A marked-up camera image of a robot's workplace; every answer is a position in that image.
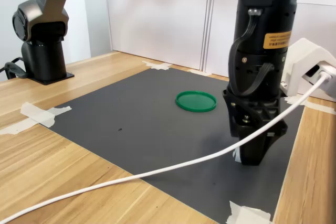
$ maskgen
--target gray mat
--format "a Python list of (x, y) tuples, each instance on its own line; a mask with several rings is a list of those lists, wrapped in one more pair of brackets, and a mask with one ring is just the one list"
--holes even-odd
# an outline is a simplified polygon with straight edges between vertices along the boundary
[[(149, 69), (59, 107), (51, 130), (132, 174), (218, 152), (234, 143), (222, 97), (227, 82), (175, 69)], [(218, 101), (214, 111), (193, 113), (175, 104), (185, 90), (202, 90)], [(282, 110), (288, 104), (282, 100)], [(145, 178), (213, 220), (225, 223), (229, 201), (274, 215), (303, 107), (285, 119), (288, 133), (259, 166), (242, 166), (232, 153)]]

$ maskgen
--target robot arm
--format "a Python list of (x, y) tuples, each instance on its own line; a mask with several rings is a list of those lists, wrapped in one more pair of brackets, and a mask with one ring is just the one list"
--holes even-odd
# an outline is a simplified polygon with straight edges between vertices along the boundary
[[(280, 113), (280, 82), (296, 7), (297, 0), (238, 0), (229, 86), (223, 92), (234, 137), (243, 139)], [(267, 149), (286, 131), (280, 121), (241, 146), (242, 164), (260, 164)]]
[(14, 31), (24, 42), (26, 76), (42, 84), (73, 76), (66, 73), (61, 45), (69, 20), (64, 10), (65, 1), (28, 0), (18, 6), (13, 16)]
[(24, 42), (36, 39), (33, 27), (38, 24), (63, 23), (62, 34), (67, 32), (69, 17), (64, 10), (66, 0), (28, 0), (18, 6), (13, 16), (14, 31)]

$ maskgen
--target yellow warning label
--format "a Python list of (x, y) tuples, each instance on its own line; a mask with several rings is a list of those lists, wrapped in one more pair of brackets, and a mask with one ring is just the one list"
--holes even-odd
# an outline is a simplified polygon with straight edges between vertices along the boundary
[(264, 49), (277, 49), (288, 47), (291, 31), (285, 33), (266, 34)]

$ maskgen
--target white power cord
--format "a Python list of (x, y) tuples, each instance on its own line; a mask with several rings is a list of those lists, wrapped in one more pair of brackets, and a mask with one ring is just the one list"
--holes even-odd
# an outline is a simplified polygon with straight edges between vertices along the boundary
[(327, 74), (325, 72), (322, 72), (321, 75), (320, 75), (320, 79), (315, 83), (315, 85), (313, 87), (311, 87), (296, 103), (294, 103), (293, 105), (291, 105), (288, 109), (286, 109), (285, 111), (283, 111), (280, 115), (278, 115), (272, 121), (270, 121), (269, 123), (267, 123), (265, 126), (261, 127), (260, 129), (258, 129), (254, 133), (252, 133), (250, 136), (244, 138), (243, 140), (239, 141), (238, 143), (236, 143), (234, 145), (231, 145), (228, 148), (225, 148), (224, 150), (222, 150), (220, 152), (216, 152), (214, 154), (211, 154), (211, 155), (208, 155), (208, 156), (205, 156), (205, 157), (201, 157), (201, 158), (198, 158), (198, 159), (195, 159), (195, 160), (191, 160), (191, 161), (188, 161), (188, 162), (184, 162), (184, 163), (181, 163), (181, 164), (169, 166), (169, 167), (158, 169), (158, 170), (153, 170), (151, 172), (142, 173), (142, 174), (126, 177), (126, 178), (120, 178), (120, 179), (116, 179), (116, 180), (111, 180), (111, 181), (104, 182), (104, 183), (101, 183), (101, 184), (98, 184), (98, 185), (94, 185), (94, 186), (83, 188), (83, 189), (80, 189), (80, 190), (77, 190), (77, 191), (73, 191), (71, 193), (64, 194), (64, 195), (55, 197), (53, 199), (46, 200), (46, 201), (41, 202), (39, 204), (36, 204), (36, 205), (34, 205), (32, 207), (28, 207), (28, 208), (26, 208), (26, 209), (24, 209), (24, 210), (22, 210), (22, 211), (20, 211), (20, 212), (18, 212), (16, 214), (12, 215), (12, 216), (10, 216), (10, 217), (8, 217), (8, 218), (0, 221), (0, 224), (6, 224), (9, 221), (14, 220), (14, 219), (16, 219), (16, 218), (18, 218), (18, 217), (20, 217), (20, 216), (22, 216), (22, 215), (24, 215), (24, 214), (26, 214), (28, 212), (34, 211), (34, 210), (36, 210), (38, 208), (44, 207), (44, 206), (46, 206), (48, 204), (57, 202), (59, 200), (72, 197), (74, 195), (86, 193), (87, 191), (95, 190), (95, 189), (98, 189), (98, 188), (101, 188), (101, 187), (105, 187), (105, 186), (110, 186), (110, 185), (118, 184), (118, 183), (121, 183), (121, 182), (130, 181), (130, 180), (137, 179), (137, 178), (148, 177), (148, 176), (151, 176), (151, 175), (154, 175), (154, 174), (158, 174), (158, 173), (168, 172), (169, 170), (175, 170), (175, 169), (178, 169), (178, 168), (181, 168), (181, 167), (197, 164), (197, 163), (200, 163), (200, 162), (204, 162), (204, 161), (207, 161), (207, 160), (210, 160), (210, 159), (222, 156), (222, 155), (224, 155), (224, 154), (226, 154), (226, 153), (228, 153), (230, 151), (233, 151), (235, 148), (238, 148), (238, 147), (242, 146), (243, 144), (246, 144), (247, 142), (249, 142), (252, 139), (254, 139), (256, 136), (260, 135), (261, 133), (263, 133), (266, 130), (268, 130), (269, 128), (271, 128), (273, 125), (275, 125), (280, 120), (282, 120), (286, 115), (288, 115), (289, 113), (291, 113), (295, 108), (297, 108), (303, 101), (305, 101), (308, 98), (308, 96), (310, 96), (312, 94), (312, 92), (314, 92), (318, 87), (320, 87), (324, 83), (324, 81), (330, 80), (330, 79), (331, 79), (331, 76), (329, 74)]

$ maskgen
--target wooden table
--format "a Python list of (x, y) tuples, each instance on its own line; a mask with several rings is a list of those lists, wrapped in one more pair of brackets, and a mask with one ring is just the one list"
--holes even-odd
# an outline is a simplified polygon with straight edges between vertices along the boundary
[[(20, 114), (24, 102), (52, 108), (148, 69), (143, 60), (115, 52), (68, 65), (75, 77), (49, 86), (19, 78), (0, 82), (0, 129), (26, 118)], [(310, 101), (336, 108), (332, 102)], [(335, 115), (305, 108), (275, 223), (336, 223), (335, 128)], [(40, 125), (0, 135), (0, 220), (49, 198), (129, 175)], [(74, 196), (13, 221), (45, 222), (214, 223), (139, 179)]]

